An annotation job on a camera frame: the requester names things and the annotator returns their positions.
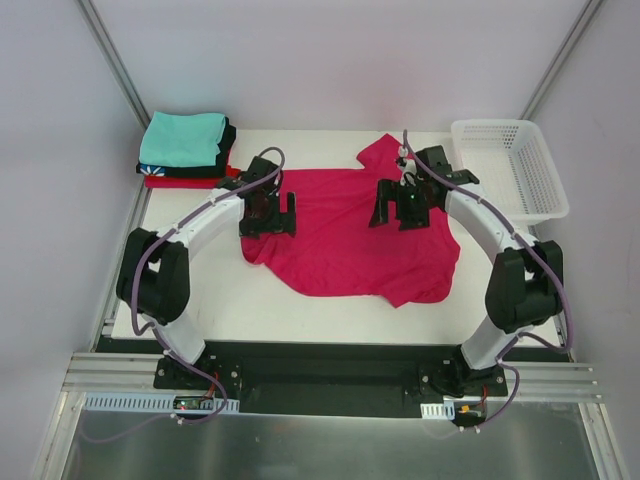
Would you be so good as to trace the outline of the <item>white plastic laundry basket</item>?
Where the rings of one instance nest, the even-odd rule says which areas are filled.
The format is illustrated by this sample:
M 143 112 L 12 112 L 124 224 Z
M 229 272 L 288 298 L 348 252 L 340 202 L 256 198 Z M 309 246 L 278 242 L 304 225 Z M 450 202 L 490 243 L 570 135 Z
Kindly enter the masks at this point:
M 455 165 L 476 175 L 489 200 L 511 221 L 534 226 L 569 214 L 569 203 L 540 128 L 514 119 L 451 125 Z

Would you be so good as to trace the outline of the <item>pink t shirt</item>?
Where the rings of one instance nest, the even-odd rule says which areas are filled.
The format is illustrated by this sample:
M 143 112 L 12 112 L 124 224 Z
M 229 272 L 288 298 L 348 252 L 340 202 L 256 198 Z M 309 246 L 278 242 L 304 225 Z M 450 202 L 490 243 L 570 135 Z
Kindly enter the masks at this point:
M 445 300 L 460 256 L 445 213 L 432 210 L 424 229 L 369 225 L 378 182 L 400 178 L 400 146 L 385 134 L 358 153 L 358 169 L 287 171 L 283 189 L 296 196 L 296 234 L 242 239 L 245 260 L 308 296 L 373 295 L 395 308 Z

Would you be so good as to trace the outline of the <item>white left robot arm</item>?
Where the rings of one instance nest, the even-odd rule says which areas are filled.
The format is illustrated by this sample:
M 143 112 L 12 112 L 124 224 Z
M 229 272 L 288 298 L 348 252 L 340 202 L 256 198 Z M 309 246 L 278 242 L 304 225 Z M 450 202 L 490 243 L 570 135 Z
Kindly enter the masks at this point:
M 210 363 L 201 358 L 205 340 L 188 314 L 190 264 L 223 231 L 241 238 L 296 234 L 296 197 L 281 204 L 284 152 L 269 147 L 254 156 L 247 170 L 220 180 L 183 218 L 158 230 L 129 233 L 121 260 L 116 296 L 130 309 L 135 335 L 150 330 L 163 351 L 177 361 L 176 375 L 188 388 L 204 387 Z

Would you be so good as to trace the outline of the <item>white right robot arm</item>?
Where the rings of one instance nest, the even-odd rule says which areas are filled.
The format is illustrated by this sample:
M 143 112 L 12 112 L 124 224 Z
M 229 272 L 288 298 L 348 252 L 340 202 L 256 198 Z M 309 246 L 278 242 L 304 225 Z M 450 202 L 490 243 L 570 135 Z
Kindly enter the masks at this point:
M 401 229 L 425 228 L 431 210 L 439 209 L 466 229 L 492 263 L 485 319 L 430 376 L 433 390 L 461 398 L 497 373 L 519 339 L 568 309 L 563 252 L 556 242 L 517 229 L 471 171 L 452 168 L 442 147 L 415 152 L 402 145 L 395 163 L 401 178 L 379 181 L 369 225 L 386 224 L 394 206 Z

